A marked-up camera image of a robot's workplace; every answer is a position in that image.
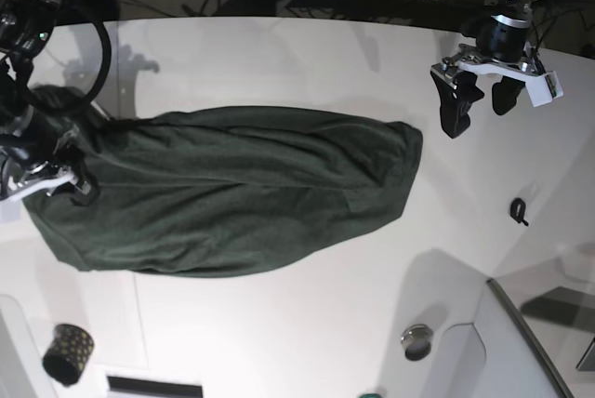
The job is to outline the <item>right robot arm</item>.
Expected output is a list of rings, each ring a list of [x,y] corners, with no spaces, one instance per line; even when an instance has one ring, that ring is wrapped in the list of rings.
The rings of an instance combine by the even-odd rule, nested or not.
[[[100,66],[92,87],[29,88],[33,61],[46,47],[61,14],[75,11],[94,27]],[[66,194],[78,206],[99,195],[78,143],[90,141],[110,116],[95,99],[107,81],[112,43],[104,23],[81,0],[1,0],[1,199],[37,192]]]

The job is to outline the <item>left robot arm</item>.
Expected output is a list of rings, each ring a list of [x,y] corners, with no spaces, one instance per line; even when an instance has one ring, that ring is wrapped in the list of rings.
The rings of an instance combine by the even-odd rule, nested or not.
[[[592,8],[594,0],[494,0],[461,26],[473,44],[459,45],[430,69],[440,97],[443,132],[455,139],[470,126],[469,110],[481,100],[477,86],[481,75],[497,75],[492,87],[492,107],[502,116],[512,110],[522,92],[536,107],[562,97],[558,75],[546,69],[539,55],[546,34],[534,25],[535,7],[559,18],[565,13]]]

